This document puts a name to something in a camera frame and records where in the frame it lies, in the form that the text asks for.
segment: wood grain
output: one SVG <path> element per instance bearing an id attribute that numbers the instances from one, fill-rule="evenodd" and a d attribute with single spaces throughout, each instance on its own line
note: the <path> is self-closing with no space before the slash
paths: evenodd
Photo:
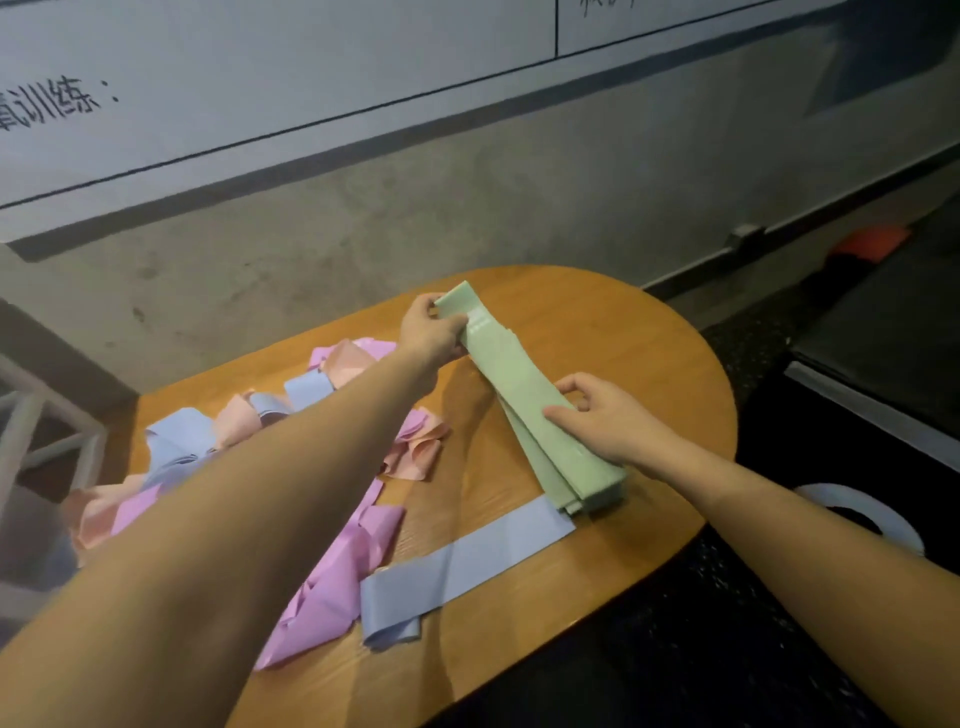
<path id="1" fill-rule="evenodd" d="M 736 413 L 722 367 L 696 330 L 633 286 L 572 268 L 472 271 L 358 311 L 140 399 L 130 472 L 148 462 L 142 431 L 183 406 L 214 415 L 237 392 L 282 392 L 314 346 L 395 339 L 414 295 L 466 278 L 551 378 L 611 379 L 686 437 L 732 457 Z M 394 563 L 422 556 L 540 495 L 493 390 L 469 360 L 441 372 L 424 406 L 453 427 L 429 482 L 391 480 L 380 502 L 407 515 Z M 556 637 L 680 550 L 703 520 L 662 483 L 632 473 L 619 506 L 578 517 L 563 541 L 423 620 L 423 637 L 370 653 L 357 625 L 284 667 L 255 674 L 231 719 L 250 726 L 416 726 Z"/>

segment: black line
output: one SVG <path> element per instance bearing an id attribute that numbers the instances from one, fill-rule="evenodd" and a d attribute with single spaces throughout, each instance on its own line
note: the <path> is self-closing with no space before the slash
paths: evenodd
<path id="1" fill-rule="evenodd" d="M 54 116 L 54 113 L 53 113 L 52 111 L 50 111 L 50 107 L 47 106 L 47 102 L 45 102 L 45 101 L 43 100 L 43 98 L 40 96 L 40 94 L 38 94 L 38 93 L 36 92 L 36 89 L 34 88 L 34 85 L 33 85 L 33 84 L 27 84 L 27 88 L 29 88 L 29 89 L 34 93 L 34 96 L 35 96 L 37 99 L 39 99 L 39 101 L 40 101 L 40 103 L 43 105 L 43 107 L 44 107 L 45 109 L 47 109 L 47 114 L 50 116 L 50 118 L 51 118 L 51 119 L 57 118 L 56 116 Z"/>
<path id="2" fill-rule="evenodd" d="M 574 56 L 581 56 L 585 53 L 590 53 L 591 51 L 598 51 L 603 48 L 609 48 L 612 45 L 618 45 L 619 43 L 626 43 L 631 40 L 636 40 L 637 38 L 652 36 L 656 33 L 664 33 L 666 31 L 676 30 L 677 28 L 682 28 L 685 25 L 693 25 L 694 23 L 699 23 L 704 20 L 712 20 L 713 18 L 722 17 L 723 15 L 729 15 L 734 12 L 745 11 L 750 8 L 756 8 L 761 5 L 769 5 L 770 3 L 777 3 L 780 1 L 781 0 L 760 0 L 759 2 L 756 2 L 752 5 L 745 5 L 740 8 L 734 8 L 733 10 L 718 12 L 714 15 L 706 15 L 704 17 L 698 17 L 695 20 L 687 20 L 686 22 L 677 23 L 676 25 L 667 26 L 666 28 L 658 28 L 655 31 L 650 31 L 648 33 L 640 33 L 640 34 L 637 34 L 636 36 L 621 38 L 620 40 L 614 40 L 614 41 L 611 41 L 610 43 L 604 43 L 603 45 L 591 46 L 581 51 L 575 51 L 573 53 L 567 53 L 561 56 L 559 55 L 560 54 L 560 15 L 559 15 L 560 0 L 554 0 L 554 7 L 557 10 L 557 15 L 556 15 L 557 22 L 554 27 L 554 46 L 555 46 L 554 52 L 557 54 L 555 58 L 547 59 L 545 61 L 536 61 L 534 63 L 527 63 L 526 65 L 518 66 L 516 68 L 511 68 L 506 71 L 497 71 L 496 73 L 491 73 L 487 76 L 481 76 L 480 78 L 470 79 L 469 81 L 461 81 L 458 84 L 442 86 L 441 88 L 434 88 L 433 90 L 430 90 L 430 91 L 415 93 L 412 96 L 405 96 L 401 99 L 395 99 L 394 101 L 387 101 L 382 104 L 375 104 L 374 106 L 366 107 L 365 109 L 358 109 L 356 111 L 347 111 L 345 113 L 337 114 L 336 116 L 329 116 L 326 119 L 320 119 L 318 121 L 310 121 L 310 122 L 307 122 L 306 124 L 299 124 L 295 127 L 290 127 L 289 129 L 282 129 L 279 132 L 269 132 L 269 133 L 261 134 L 259 136 L 252 136 L 249 139 L 242 139 L 240 141 L 231 142 L 230 144 L 223 144 L 219 147 L 213 147 L 212 149 L 203 150 L 202 152 L 194 152 L 193 154 L 184 155 L 183 157 L 176 157 L 173 159 L 167 159 L 166 161 L 156 162 L 155 164 L 147 164 L 146 166 L 143 166 L 143 167 L 136 167 L 135 169 L 130 169 L 130 170 L 127 170 L 126 172 L 117 172 L 116 174 L 108 175 L 107 177 L 102 177 L 99 180 L 90 180 L 89 182 L 80 182 L 79 184 L 71 184 L 70 186 L 62 187 L 60 189 L 55 189 L 50 192 L 41 192 L 40 194 L 33 195 L 31 197 L 25 197 L 22 200 L 16 200 L 11 203 L 4 203 L 3 205 L 0 205 L 0 210 L 10 209 L 11 207 L 16 207 L 18 205 L 26 205 L 28 203 L 34 203 L 37 200 L 45 200 L 48 197 L 54 197 L 56 195 L 63 194 L 64 192 L 74 192 L 78 189 L 92 187 L 93 185 L 100 184 L 101 182 L 113 182 L 114 180 L 122 180 L 125 177 L 138 175 L 141 172 L 149 172 L 153 169 L 168 167 L 171 164 L 178 164 L 179 162 L 188 161 L 189 159 L 196 159 L 199 157 L 205 157 L 206 155 L 216 154 L 217 152 L 224 152 L 227 149 L 235 149 L 236 147 L 242 147 L 245 144 L 252 144 L 256 141 L 264 141 L 265 139 L 272 139 L 273 137 L 281 136 L 282 134 L 286 134 L 290 132 L 301 132 L 304 129 L 310 129 L 311 127 L 318 127 L 321 124 L 327 124 L 331 121 L 340 121 L 341 119 L 348 119 L 351 116 L 356 116 L 361 113 L 369 113 L 370 111 L 385 109 L 386 107 L 391 107 L 391 106 L 394 106 L 395 104 L 403 104 L 408 101 L 415 101 L 417 99 L 423 98 L 424 96 L 431 96 L 435 93 L 442 93 L 444 91 L 449 91 L 454 88 L 462 88 L 465 85 L 478 84 L 481 81 L 489 81 L 490 79 L 495 79 L 500 76 L 506 76 L 509 73 L 516 73 L 517 71 L 525 71 L 528 68 L 536 68 L 537 66 L 553 63 L 561 59 L 568 59 L 568 58 L 573 58 Z"/>
<path id="3" fill-rule="evenodd" d="M 638 33 L 635 36 L 621 38 L 620 40 L 612 40 L 609 43 L 604 43 L 603 45 L 591 45 L 589 48 L 584 48 L 581 51 L 574 51 L 573 53 L 564 53 L 562 56 L 558 56 L 557 60 L 570 59 L 570 58 L 573 58 L 574 56 L 582 56 L 585 53 L 589 53 L 591 51 L 599 51 L 603 48 L 610 48 L 612 45 L 619 45 L 620 43 L 626 43 L 631 40 L 636 40 L 637 38 L 640 38 L 640 37 L 655 36 L 657 33 L 666 33 L 667 31 L 675 31 L 678 28 L 682 28 L 684 25 L 693 25 L 694 23 L 702 23 L 705 20 L 713 20 L 714 18 L 723 17 L 724 15 L 731 15 L 735 12 L 748 11 L 750 8 L 758 8 L 761 5 L 770 5 L 771 3 L 778 3 L 778 2 L 782 2 L 782 0 L 759 0 L 759 2 L 751 3 L 750 5 L 742 5 L 739 8 L 734 8 L 733 10 L 715 12 L 713 15 L 704 15 L 703 17 L 698 17 L 696 20 L 687 20 L 683 23 L 677 23 L 676 25 L 668 25 L 665 28 L 657 28 L 655 31 L 647 31 L 646 33 Z"/>
<path id="4" fill-rule="evenodd" d="M 498 76 L 506 76 L 508 73 L 516 73 L 517 71 L 525 71 L 528 68 L 536 68 L 539 65 L 546 65 L 547 63 L 552 63 L 554 59 L 546 59 L 545 61 L 537 61 L 535 63 L 527 63 L 526 65 L 518 66 L 517 68 L 511 68 L 506 71 L 497 71 L 496 73 L 491 73 L 488 76 L 481 76 L 478 79 L 470 79 L 469 81 L 462 81 L 458 84 L 443 86 L 442 88 L 435 88 L 430 91 L 423 91 L 421 93 L 415 93 L 412 96 L 406 96 L 402 99 L 396 99 L 394 101 L 387 101 L 383 104 L 376 104 L 371 107 L 366 107 L 365 109 L 358 109 L 356 111 L 348 111 L 346 113 L 338 114 L 336 116 L 329 116 L 326 119 L 320 119 L 319 121 L 310 121 L 306 124 L 300 124 L 296 127 L 290 127 L 289 129 L 283 129 L 279 132 L 270 132 L 261 134 L 260 136 L 252 136 L 249 139 L 242 139 L 240 141 L 234 141 L 230 144 L 224 144 L 219 147 L 213 147 L 212 149 L 206 149 L 202 152 L 194 152 L 193 154 L 184 155 L 183 157 L 177 157 L 173 159 L 167 159 L 166 161 L 159 161 L 155 164 L 147 164 L 143 167 L 137 167 L 135 169 L 129 169 L 126 172 L 117 172 L 114 175 L 109 175 L 107 177 L 102 177 L 99 180 L 90 180 L 89 182 L 81 182 L 79 184 L 71 184 L 68 187 L 62 187 L 61 189 L 55 189 L 51 192 L 42 192 L 38 195 L 33 195 L 32 197 L 25 197 L 22 200 L 17 200 L 11 203 L 4 203 L 0 205 L 0 210 L 9 209 L 11 207 L 16 207 L 18 205 L 26 205 L 28 203 L 36 202 L 37 200 L 44 200 L 48 197 L 54 197 L 55 195 L 60 195 L 64 192 L 74 192 L 78 189 L 84 189 L 85 187 L 92 187 L 94 184 L 100 184 L 101 182 L 113 182 L 114 180 L 121 180 L 124 177 L 129 177 L 130 175 L 138 175 L 141 172 L 149 172 L 152 169 L 159 169 L 160 167 L 168 167 L 171 164 L 177 164 L 182 161 L 187 161 L 189 159 L 196 159 L 199 157 L 205 157 L 206 155 L 216 154 L 217 152 L 223 152 L 227 149 L 235 149 L 236 147 L 242 147 L 245 144 L 252 144 L 255 141 L 263 141 L 264 139 L 272 139 L 275 136 L 281 136 L 282 134 L 290 132 L 300 132 L 304 129 L 310 129 L 311 127 L 317 127 L 321 124 L 326 124 L 331 121 L 340 121 L 341 119 L 347 119 L 351 116 L 356 116 L 361 113 L 369 113 L 370 111 L 377 111 L 380 109 L 385 109 L 386 107 L 394 106 L 395 104 L 403 104 L 407 101 L 415 101 L 417 99 L 423 98 L 424 96 L 431 96 L 435 93 L 441 93 L 443 91 L 449 91 L 454 88 L 461 88 L 465 85 L 476 84 L 481 81 L 489 81 L 490 79 L 495 79 Z"/>

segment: light green band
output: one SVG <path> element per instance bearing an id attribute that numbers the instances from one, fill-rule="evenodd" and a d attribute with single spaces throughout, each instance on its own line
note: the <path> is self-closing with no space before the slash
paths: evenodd
<path id="1" fill-rule="evenodd" d="M 461 336 L 477 369 L 490 381 L 543 492 L 573 514 L 620 497 L 622 468 L 597 457 L 543 417 L 545 406 L 572 407 L 537 368 L 519 339 L 493 318 L 466 281 L 437 301 L 441 317 L 465 313 Z"/>

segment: handwritten chinese text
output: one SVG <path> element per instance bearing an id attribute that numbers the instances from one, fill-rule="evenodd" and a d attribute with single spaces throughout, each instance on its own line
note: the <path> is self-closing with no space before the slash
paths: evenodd
<path id="1" fill-rule="evenodd" d="M 60 76 L 0 90 L 0 131 L 30 129 L 75 113 L 93 113 L 100 104 L 83 90 L 81 83 L 80 79 Z"/>

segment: forearm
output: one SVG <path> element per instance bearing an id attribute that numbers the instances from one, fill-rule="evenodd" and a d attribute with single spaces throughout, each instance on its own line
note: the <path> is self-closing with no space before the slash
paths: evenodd
<path id="1" fill-rule="evenodd" d="M 686 441 L 658 463 L 797 622 L 903 725 L 960 724 L 960 579 Z"/>
<path id="2" fill-rule="evenodd" d="M 283 607 L 376 475 L 422 377 L 421 362 L 398 350 L 217 457 L 112 539 L 4 651 L 0 724 L 226 720 Z"/>

